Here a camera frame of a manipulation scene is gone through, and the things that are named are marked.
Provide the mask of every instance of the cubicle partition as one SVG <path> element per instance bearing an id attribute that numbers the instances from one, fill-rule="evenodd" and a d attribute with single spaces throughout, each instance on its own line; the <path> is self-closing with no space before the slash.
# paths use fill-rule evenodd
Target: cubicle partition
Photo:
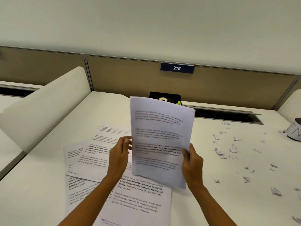
<path id="1" fill-rule="evenodd" d="M 300 76 L 195 66 L 193 74 L 160 71 L 159 61 L 0 47 L 0 81 L 45 85 L 77 66 L 95 91 L 148 97 L 150 91 L 194 101 L 278 109 L 297 89 Z"/>

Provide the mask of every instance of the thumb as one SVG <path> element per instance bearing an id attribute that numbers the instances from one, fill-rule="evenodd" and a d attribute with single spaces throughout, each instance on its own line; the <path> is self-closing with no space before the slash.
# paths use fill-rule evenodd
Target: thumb
<path id="1" fill-rule="evenodd" d="M 189 158 L 190 158 L 190 155 L 189 155 L 188 151 L 186 151 L 186 149 L 182 149 L 182 154 L 184 156 L 183 165 L 188 165 L 189 164 Z"/>
<path id="2" fill-rule="evenodd" d="M 129 148 L 129 143 L 130 143 L 130 140 L 129 139 L 125 139 L 123 141 L 123 145 L 122 145 L 122 154 L 128 154 L 128 148 Z"/>

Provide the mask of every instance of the white desk divider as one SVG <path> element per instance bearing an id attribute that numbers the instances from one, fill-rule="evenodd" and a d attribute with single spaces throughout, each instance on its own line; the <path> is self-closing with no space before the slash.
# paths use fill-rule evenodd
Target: white desk divider
<path id="1" fill-rule="evenodd" d="M 296 90 L 277 112 L 291 123 L 301 117 L 301 89 Z"/>
<path id="2" fill-rule="evenodd" d="M 85 70 L 77 67 L 4 109 L 0 128 L 28 154 L 90 92 Z"/>

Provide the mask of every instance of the stack of paper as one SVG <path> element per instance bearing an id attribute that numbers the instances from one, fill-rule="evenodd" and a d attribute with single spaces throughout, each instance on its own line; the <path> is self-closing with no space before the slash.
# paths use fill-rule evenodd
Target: stack of paper
<path id="1" fill-rule="evenodd" d="M 127 128 L 102 125 L 88 141 L 65 147 L 66 215 L 104 178 L 109 151 Z M 111 192 L 94 225 L 169 225 L 171 188 L 132 175 L 132 154 L 124 175 Z"/>

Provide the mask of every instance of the roll of tape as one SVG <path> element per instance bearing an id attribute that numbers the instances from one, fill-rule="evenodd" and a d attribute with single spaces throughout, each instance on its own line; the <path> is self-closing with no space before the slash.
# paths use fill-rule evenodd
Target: roll of tape
<path id="1" fill-rule="evenodd" d="M 167 98 L 159 98 L 160 101 L 167 101 Z"/>
<path id="2" fill-rule="evenodd" d="M 295 122 L 285 129 L 284 133 L 293 140 L 301 141 L 301 118 L 295 118 Z"/>

